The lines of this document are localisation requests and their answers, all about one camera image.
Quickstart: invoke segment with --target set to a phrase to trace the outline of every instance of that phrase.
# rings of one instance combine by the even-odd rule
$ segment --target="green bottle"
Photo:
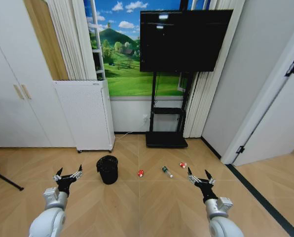
[[[166,174],[168,174],[170,178],[172,178],[172,177],[173,177],[173,175],[170,173],[170,171],[168,170],[168,168],[167,168],[167,167],[165,167],[165,166],[164,166],[164,167],[162,167],[162,171],[163,171],[163,172],[165,172]]]

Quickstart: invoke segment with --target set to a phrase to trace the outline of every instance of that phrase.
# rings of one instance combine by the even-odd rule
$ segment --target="landscape backdrop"
[[[177,10],[179,0],[109,1],[96,0],[98,31],[110,96],[151,95],[152,73],[140,72],[140,11]],[[97,48],[90,0],[84,0],[93,49]],[[157,95],[182,95],[179,74],[160,72]]]

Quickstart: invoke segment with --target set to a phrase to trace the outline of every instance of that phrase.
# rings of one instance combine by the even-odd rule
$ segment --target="television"
[[[212,72],[232,10],[141,11],[140,71]]]

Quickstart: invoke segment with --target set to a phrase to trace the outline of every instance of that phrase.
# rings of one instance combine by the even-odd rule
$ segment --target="green hill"
[[[111,47],[113,47],[115,42],[117,41],[121,42],[122,44],[129,42],[135,48],[137,46],[137,43],[133,41],[131,38],[119,32],[116,32],[115,30],[112,30],[111,28],[105,29],[104,31],[100,32],[100,40],[101,42],[103,42],[104,40],[108,40]]]

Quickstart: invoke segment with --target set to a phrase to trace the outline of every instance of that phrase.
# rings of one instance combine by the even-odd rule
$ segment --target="door hinge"
[[[289,77],[291,74],[294,73],[294,61],[293,63],[290,65],[289,69],[287,70],[287,72],[285,73],[286,77]]]
[[[236,154],[239,154],[239,153],[243,153],[245,150],[245,146],[240,146],[237,151],[236,151]]]

